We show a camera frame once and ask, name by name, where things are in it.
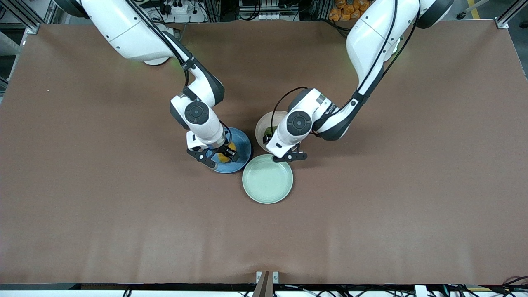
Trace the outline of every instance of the brown tabletop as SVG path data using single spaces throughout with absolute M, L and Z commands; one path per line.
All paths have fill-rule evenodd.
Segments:
M 255 147 L 297 86 L 357 86 L 325 23 L 189 25 Z M 528 274 L 528 83 L 492 21 L 417 30 L 338 142 L 309 137 L 275 205 L 185 153 L 183 72 L 122 58 L 93 26 L 28 38 L 1 106 L 1 282 L 502 283 Z M 286 109 L 288 99 L 282 104 Z

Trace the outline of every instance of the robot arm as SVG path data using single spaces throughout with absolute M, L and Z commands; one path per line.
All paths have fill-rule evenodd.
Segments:
M 428 28 L 449 11 L 453 0 L 376 0 L 351 28 L 346 49 L 359 85 L 348 102 L 338 108 L 316 89 L 301 91 L 288 107 L 266 148 L 276 162 L 293 161 L 291 151 L 310 132 L 324 140 L 339 140 L 383 75 L 383 62 L 393 54 L 400 36 L 413 18 Z
M 170 103 L 172 116 L 184 129 L 190 130 L 187 152 L 212 169 L 216 164 L 198 150 L 210 149 L 236 161 L 238 155 L 227 147 L 223 125 L 212 110 L 223 100 L 224 86 L 178 39 L 160 30 L 130 0 L 55 1 L 70 14 L 87 15 L 108 43 L 126 59 L 160 64 L 168 58 L 178 58 L 184 72 L 195 77 Z

